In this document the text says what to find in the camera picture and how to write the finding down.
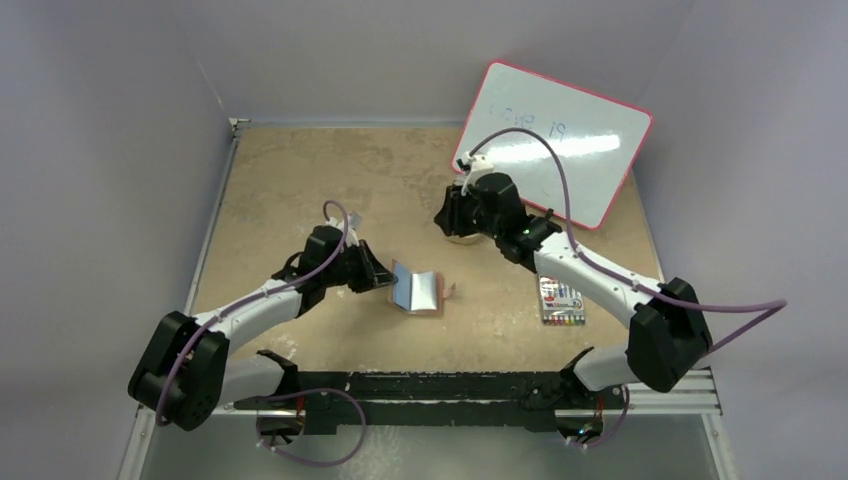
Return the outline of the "pink leather card holder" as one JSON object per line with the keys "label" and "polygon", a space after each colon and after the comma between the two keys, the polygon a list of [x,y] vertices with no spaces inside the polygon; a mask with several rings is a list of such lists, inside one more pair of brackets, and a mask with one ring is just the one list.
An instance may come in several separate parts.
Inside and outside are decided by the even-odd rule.
{"label": "pink leather card holder", "polygon": [[396,281],[389,289],[388,301],[408,315],[442,316],[445,302],[456,291],[456,284],[446,283],[439,271],[412,271],[393,259],[391,273]]}

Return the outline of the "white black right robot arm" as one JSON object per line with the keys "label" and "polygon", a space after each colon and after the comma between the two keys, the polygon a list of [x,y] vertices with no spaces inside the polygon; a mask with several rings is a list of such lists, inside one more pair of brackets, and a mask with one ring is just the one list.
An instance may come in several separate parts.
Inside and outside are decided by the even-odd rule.
{"label": "white black right robot arm", "polygon": [[561,371],[561,392],[576,407],[611,386],[641,382],[667,393],[712,348],[693,287],[675,278],[662,283],[628,271],[571,241],[552,215],[530,214],[511,178],[486,174],[468,190],[450,185],[434,217],[446,236],[491,238],[510,262],[574,288],[617,319],[626,343],[590,347]]}

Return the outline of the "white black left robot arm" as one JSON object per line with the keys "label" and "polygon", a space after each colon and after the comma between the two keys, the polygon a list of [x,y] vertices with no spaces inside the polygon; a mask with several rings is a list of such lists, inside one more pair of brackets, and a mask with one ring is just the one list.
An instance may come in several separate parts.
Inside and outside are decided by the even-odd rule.
{"label": "white black left robot arm", "polygon": [[303,316],[331,287],[360,294],[396,281],[366,241],[338,226],[318,226],[302,251],[247,296],[196,316],[166,314],[130,377],[128,395],[154,410],[159,422],[191,431],[220,405],[233,351]]}

